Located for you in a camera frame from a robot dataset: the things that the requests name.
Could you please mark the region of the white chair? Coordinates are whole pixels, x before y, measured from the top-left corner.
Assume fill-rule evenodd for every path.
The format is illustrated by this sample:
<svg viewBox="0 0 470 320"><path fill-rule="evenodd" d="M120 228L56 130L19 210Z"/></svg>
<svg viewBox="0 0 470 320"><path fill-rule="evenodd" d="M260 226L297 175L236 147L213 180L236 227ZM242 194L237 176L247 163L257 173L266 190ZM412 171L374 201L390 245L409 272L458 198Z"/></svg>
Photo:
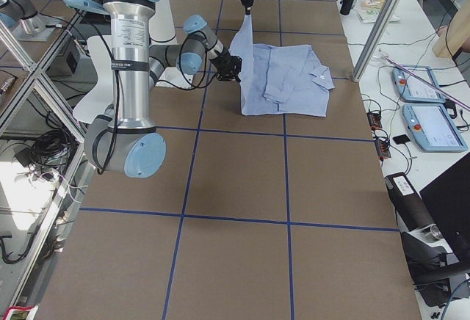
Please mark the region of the white chair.
<svg viewBox="0 0 470 320"><path fill-rule="evenodd" d="M91 61L98 79L91 91L73 109L74 118L86 124L90 124L99 114L104 113L114 100L111 59L107 52L107 48L111 48L112 45L112 36L104 35L104 41L106 45L99 36L92 36L87 40Z"/></svg>

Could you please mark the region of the blue white striped shirt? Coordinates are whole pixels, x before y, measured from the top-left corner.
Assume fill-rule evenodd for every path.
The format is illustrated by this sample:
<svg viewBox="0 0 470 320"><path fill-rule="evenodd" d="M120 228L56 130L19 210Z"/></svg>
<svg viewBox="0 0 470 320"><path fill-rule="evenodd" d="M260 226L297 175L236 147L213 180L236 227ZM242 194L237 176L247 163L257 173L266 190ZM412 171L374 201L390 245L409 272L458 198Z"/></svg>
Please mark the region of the blue white striped shirt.
<svg viewBox="0 0 470 320"><path fill-rule="evenodd" d="M329 67L319 61L310 45L254 43L252 17L246 15L229 51L242 59L243 115L327 115L334 84Z"/></svg>

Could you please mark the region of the aluminium frame post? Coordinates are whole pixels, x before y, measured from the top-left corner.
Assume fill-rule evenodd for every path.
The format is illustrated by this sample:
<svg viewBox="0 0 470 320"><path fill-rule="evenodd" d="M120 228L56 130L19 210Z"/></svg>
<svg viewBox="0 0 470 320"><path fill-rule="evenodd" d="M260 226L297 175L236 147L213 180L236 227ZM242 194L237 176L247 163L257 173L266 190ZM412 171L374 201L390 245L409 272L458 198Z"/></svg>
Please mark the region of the aluminium frame post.
<svg viewBox="0 0 470 320"><path fill-rule="evenodd" d="M372 58L375 49L378 47L381 37L388 26L388 23L399 4L400 0L385 0L385 3L372 27L371 32L367 38L365 46L355 64L352 72L352 81L359 82L364 74L369 61Z"/></svg>

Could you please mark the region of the black laptop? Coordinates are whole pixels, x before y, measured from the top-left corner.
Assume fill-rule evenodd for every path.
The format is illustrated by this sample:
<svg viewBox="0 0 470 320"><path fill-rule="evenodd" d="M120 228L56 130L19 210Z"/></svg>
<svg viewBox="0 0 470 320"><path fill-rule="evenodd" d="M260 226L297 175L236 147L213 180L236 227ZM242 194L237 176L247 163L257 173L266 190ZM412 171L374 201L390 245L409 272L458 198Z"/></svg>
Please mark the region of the black laptop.
<svg viewBox="0 0 470 320"><path fill-rule="evenodd" d="M420 191L441 235L459 260L469 259L469 155Z"/></svg>

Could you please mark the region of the small black card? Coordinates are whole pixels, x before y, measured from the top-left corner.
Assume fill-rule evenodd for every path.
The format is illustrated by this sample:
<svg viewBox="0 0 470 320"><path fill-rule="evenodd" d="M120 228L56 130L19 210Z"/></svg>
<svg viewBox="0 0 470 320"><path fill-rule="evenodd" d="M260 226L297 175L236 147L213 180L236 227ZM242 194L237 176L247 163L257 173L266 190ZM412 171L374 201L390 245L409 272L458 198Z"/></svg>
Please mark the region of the small black card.
<svg viewBox="0 0 470 320"><path fill-rule="evenodd" d="M392 137L393 141L397 145L404 145L408 142L410 142L410 138L406 134L401 134L395 137Z"/></svg>

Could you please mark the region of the lower teach pendant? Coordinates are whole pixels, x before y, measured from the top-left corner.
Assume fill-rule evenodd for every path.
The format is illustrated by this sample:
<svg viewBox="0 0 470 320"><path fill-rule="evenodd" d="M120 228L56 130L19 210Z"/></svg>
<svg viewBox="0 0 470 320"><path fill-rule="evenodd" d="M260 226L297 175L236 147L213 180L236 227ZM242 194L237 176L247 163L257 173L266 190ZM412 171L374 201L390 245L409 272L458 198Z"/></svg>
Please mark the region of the lower teach pendant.
<svg viewBox="0 0 470 320"><path fill-rule="evenodd" d="M402 106L402 115L411 136L423 151L459 153L468 150L443 105L407 103Z"/></svg>

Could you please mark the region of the teach pendant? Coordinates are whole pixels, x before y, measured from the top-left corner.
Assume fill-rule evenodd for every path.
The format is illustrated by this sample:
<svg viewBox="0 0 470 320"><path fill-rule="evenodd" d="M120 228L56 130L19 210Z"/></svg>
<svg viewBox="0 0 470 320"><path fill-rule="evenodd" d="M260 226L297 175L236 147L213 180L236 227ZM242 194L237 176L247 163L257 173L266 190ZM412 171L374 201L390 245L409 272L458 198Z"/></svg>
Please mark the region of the teach pendant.
<svg viewBox="0 0 470 320"><path fill-rule="evenodd" d="M411 136L423 151L459 153L468 150L443 105L407 103L402 106L402 115Z"/></svg>
<svg viewBox="0 0 470 320"><path fill-rule="evenodd" d="M412 73L420 78L430 82L436 87L440 87L434 72L430 67L418 66L412 67L406 65ZM435 90L428 87L422 81L410 76L399 68L392 70L392 80L397 89L398 94L404 102L408 103L445 103L445 97Z"/></svg>

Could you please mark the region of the upper teach pendant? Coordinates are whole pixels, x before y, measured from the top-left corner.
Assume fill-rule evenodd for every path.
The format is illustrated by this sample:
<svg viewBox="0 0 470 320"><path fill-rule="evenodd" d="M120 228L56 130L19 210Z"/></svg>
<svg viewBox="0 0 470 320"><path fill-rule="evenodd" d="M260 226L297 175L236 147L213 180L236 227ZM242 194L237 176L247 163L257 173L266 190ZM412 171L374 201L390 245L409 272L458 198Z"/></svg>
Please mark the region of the upper teach pendant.
<svg viewBox="0 0 470 320"><path fill-rule="evenodd" d="M412 67L406 65L412 73L420 78L430 82L436 87L440 87L434 72L430 67L418 66ZM422 81L410 76L399 68L392 70L392 80L397 89L398 94L404 102L408 103L445 103L445 97L435 90L428 87Z"/></svg>

